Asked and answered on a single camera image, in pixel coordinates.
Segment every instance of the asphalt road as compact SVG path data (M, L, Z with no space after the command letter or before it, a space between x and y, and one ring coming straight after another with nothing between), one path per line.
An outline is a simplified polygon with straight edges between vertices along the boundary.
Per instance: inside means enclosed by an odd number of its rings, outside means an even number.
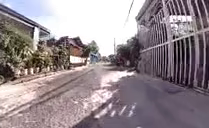
M103 65L67 77L40 81L57 89L0 118L1 127L209 128L209 97L192 90Z

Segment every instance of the house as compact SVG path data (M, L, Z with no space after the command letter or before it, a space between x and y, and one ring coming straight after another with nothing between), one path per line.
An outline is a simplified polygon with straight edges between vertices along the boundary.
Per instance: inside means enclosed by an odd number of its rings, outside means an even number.
M61 37L56 44L63 44L70 50L71 65L81 65L85 63L85 58L81 57L85 45L82 43L80 37L69 38L68 36Z
M1 3L0 20L8 21L12 26L30 36L33 39L34 50L37 49L39 40L46 40L50 37L50 30Z

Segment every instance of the tree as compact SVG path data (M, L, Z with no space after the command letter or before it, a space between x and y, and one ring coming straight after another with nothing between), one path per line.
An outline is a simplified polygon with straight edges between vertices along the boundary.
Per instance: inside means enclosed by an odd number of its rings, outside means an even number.
M99 52L99 46L94 40L90 44L88 44L88 47L90 49L90 52L94 54L97 54Z
M136 37L132 37L127 40L126 44L120 44L117 46L117 58L122 60L124 63L129 60L130 66L136 67L140 56L140 48L138 39Z
M90 53L97 54L99 52L99 47L95 41L89 43L84 49L82 57L89 57Z

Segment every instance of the gate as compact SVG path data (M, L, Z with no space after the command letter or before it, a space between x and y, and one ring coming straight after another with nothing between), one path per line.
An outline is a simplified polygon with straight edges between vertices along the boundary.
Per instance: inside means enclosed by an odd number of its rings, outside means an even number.
M209 92L209 0L146 0L137 22L141 72Z

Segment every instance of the road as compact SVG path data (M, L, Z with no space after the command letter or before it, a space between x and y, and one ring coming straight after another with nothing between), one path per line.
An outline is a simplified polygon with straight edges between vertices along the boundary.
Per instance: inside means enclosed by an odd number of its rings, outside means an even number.
M208 96L123 68L99 64L24 85L38 88L2 99L17 105L0 112L2 128L209 128Z

